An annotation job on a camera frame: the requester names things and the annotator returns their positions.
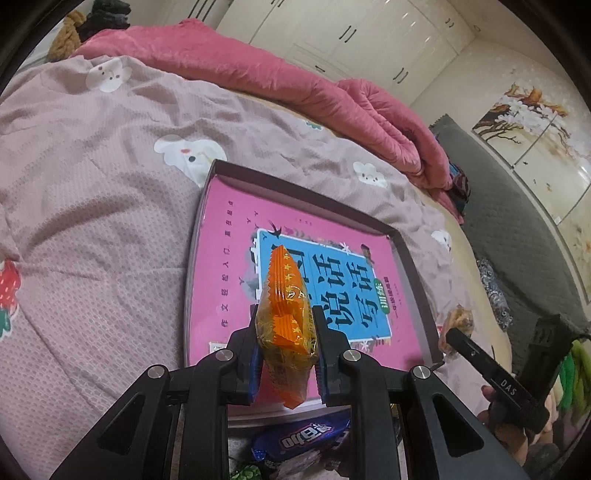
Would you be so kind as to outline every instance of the oreo package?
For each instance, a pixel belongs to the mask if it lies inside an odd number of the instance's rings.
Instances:
[[[271,427],[255,436],[252,455],[257,462],[289,460],[301,453],[335,440],[349,428],[349,410],[338,411],[316,419],[295,421]]]

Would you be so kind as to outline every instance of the finger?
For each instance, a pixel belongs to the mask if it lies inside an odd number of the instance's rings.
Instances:
[[[523,429],[504,423],[495,429],[495,436],[515,461],[523,466],[528,449],[527,437]]]
[[[489,421],[489,414],[488,414],[488,410],[485,411],[481,411],[476,418],[478,419],[479,422],[481,422],[482,424],[488,426],[488,421]]]
[[[483,385],[481,387],[482,390],[482,394],[484,395],[484,398],[486,398],[488,401],[493,401],[496,397],[496,391],[494,388],[489,387],[488,385]]]

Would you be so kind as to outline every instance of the pink book cover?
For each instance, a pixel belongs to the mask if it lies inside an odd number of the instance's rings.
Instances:
[[[192,295],[188,365],[224,348],[234,330],[249,325],[250,307],[261,298],[271,251],[278,245],[296,261],[310,303],[321,305],[329,327],[345,332],[353,348],[401,370],[433,361],[391,238],[230,183],[212,176],[198,214],[192,291],[187,292]],[[308,400],[319,405],[318,398],[312,370]],[[265,372],[256,404],[280,404]]]

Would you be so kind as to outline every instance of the pink blanket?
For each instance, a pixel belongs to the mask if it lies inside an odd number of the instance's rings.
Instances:
[[[281,102],[383,158],[462,221],[444,192],[452,183],[441,146],[410,108],[367,80],[332,83],[192,18],[166,27],[105,30],[74,55],[127,55],[186,79]]]

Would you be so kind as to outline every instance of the white wardrobe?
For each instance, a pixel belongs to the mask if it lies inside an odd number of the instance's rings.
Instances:
[[[234,0],[217,31],[407,105],[474,38],[447,0]]]

